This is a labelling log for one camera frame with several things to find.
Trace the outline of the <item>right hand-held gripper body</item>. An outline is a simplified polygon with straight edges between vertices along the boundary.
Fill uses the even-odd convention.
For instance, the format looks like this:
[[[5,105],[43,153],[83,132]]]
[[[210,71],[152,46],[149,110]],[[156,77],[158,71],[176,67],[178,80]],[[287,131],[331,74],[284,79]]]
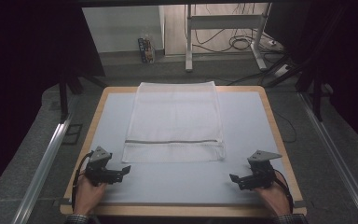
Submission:
[[[282,155],[263,150],[257,150],[252,156],[248,158],[252,175],[250,177],[248,187],[255,188],[269,188],[276,175],[270,161],[279,159]]]

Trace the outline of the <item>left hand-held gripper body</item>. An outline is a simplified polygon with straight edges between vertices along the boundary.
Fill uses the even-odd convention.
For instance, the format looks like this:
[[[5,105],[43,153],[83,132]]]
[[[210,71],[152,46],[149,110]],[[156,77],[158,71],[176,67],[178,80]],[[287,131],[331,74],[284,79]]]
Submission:
[[[116,171],[106,169],[106,165],[111,159],[112,154],[102,147],[97,147],[92,152],[86,166],[85,177],[93,186],[98,186],[100,183],[112,184],[113,179],[117,176]]]

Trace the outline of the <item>white mesh laundry bag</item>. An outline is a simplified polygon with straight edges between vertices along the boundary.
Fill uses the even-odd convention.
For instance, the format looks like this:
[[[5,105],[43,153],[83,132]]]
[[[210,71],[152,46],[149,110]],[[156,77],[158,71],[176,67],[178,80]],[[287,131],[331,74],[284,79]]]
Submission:
[[[137,88],[125,138],[124,162],[205,162],[226,157],[215,84]]]

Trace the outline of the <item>person's right hand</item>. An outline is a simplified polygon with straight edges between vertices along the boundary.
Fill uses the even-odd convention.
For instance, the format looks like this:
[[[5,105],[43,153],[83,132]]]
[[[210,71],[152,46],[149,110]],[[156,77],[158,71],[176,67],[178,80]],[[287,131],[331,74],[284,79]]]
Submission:
[[[256,188],[255,192],[258,193],[264,205],[274,217],[289,215],[292,213],[291,205],[283,188],[274,182],[269,188]]]

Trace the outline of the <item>person's left hand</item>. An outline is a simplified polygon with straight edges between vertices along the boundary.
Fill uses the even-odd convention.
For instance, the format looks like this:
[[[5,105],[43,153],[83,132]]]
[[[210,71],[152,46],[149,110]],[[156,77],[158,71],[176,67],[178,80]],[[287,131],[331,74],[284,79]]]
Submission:
[[[88,216],[103,198],[107,184],[101,183],[98,186],[93,186],[84,175],[81,175],[76,187],[76,202],[73,213]]]

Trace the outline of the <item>pale blue table mat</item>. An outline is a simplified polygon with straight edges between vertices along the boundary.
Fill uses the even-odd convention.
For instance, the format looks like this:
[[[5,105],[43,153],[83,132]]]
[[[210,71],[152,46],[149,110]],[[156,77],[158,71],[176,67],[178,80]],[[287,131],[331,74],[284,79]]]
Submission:
[[[106,167],[131,170],[119,183],[109,185],[102,198],[106,204],[259,204],[256,193],[231,180],[232,175],[252,173],[248,159],[258,150],[283,154],[273,135],[267,112],[256,91],[217,93],[225,157],[192,150],[181,154],[149,144],[146,149],[125,143],[135,104],[133,93],[110,93],[103,102],[97,127],[91,131],[90,152],[102,147],[112,154]]]

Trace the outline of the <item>black metal stand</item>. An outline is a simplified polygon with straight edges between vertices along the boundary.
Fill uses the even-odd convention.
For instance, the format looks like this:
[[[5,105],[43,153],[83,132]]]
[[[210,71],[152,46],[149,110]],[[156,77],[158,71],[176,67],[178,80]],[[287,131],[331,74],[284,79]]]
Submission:
[[[103,89],[108,87],[106,83],[102,82],[97,77],[93,77],[82,72],[78,74],[62,73],[60,75],[60,82],[59,82],[60,106],[61,106],[60,124],[64,124],[65,121],[69,118],[67,89],[70,89],[70,91],[75,95],[81,94],[83,92],[83,86],[79,80],[81,77],[85,78],[87,81]]]
[[[300,78],[296,83],[298,92],[305,92],[312,86],[311,93],[311,111],[318,121],[322,121],[321,101],[325,96],[323,93],[323,83],[321,74],[318,71],[318,59],[315,55],[311,55],[305,62],[295,65],[289,71],[283,73],[280,77],[276,77],[270,82],[263,85],[264,88],[273,88],[284,82],[286,79],[300,74]]]

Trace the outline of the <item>white power strip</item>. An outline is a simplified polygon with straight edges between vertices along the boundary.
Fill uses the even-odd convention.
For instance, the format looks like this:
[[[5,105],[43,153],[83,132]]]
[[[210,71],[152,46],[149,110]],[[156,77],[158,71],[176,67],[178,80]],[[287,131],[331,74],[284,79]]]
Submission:
[[[281,77],[282,75],[284,75],[286,72],[288,72],[289,70],[292,69],[292,66],[289,64],[284,64],[281,68],[279,68],[275,73],[274,76],[275,77]]]

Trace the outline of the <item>dark curtain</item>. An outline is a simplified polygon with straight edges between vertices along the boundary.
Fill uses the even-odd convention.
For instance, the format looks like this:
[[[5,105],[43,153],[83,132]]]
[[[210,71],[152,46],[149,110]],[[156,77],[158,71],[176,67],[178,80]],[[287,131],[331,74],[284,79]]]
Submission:
[[[296,64],[310,58],[329,31],[334,14],[344,6],[337,26],[300,77],[297,88],[306,90],[318,77],[330,86],[331,104],[358,133],[358,0],[292,0],[271,6],[265,32],[283,44]]]
[[[61,76],[103,74],[82,7],[61,0],[0,0],[0,176],[46,89]]]

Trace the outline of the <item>small printed box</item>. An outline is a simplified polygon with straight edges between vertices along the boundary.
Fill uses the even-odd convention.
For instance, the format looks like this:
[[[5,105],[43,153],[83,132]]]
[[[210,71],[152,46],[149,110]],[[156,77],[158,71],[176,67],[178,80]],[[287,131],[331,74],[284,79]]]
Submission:
[[[139,38],[138,47],[142,63],[153,63],[155,61],[155,49],[149,38]]]

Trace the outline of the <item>black floor frame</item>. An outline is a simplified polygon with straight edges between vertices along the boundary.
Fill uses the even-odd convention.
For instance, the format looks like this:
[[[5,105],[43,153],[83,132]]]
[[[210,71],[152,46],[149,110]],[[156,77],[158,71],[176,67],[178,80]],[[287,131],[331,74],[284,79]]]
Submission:
[[[63,145],[74,146],[77,144],[83,125],[82,124],[71,124],[62,140]]]

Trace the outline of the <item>aluminium floor rail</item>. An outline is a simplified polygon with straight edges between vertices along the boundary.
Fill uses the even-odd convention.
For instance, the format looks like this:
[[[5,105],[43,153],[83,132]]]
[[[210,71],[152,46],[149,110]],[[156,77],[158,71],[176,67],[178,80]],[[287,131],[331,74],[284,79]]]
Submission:
[[[357,210],[358,210],[358,182],[354,178],[352,172],[350,171],[347,163],[343,160],[335,142],[333,141],[331,135],[326,130],[324,124],[318,120],[316,115],[312,111],[312,103],[310,98],[306,93],[299,93],[297,95],[301,100],[309,118],[314,126],[316,133],[319,135],[321,141],[324,144],[324,148],[327,151],[329,157],[331,158],[332,163],[335,165],[337,172],[343,181],[345,188],[350,194]]]
[[[70,123],[67,118],[57,125],[11,224],[27,224]]]

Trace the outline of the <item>white metal desk frame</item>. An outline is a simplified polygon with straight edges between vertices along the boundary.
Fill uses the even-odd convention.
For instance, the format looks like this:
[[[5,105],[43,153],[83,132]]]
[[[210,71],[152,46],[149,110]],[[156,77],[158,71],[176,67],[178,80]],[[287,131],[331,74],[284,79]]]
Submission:
[[[256,29],[256,37],[250,44],[250,47],[259,69],[266,71],[267,66],[260,53],[259,44],[269,15],[270,6],[271,3],[267,3],[263,12],[259,15],[194,16],[192,15],[191,5],[188,5],[186,13],[186,71],[193,71],[192,32],[207,29]]]

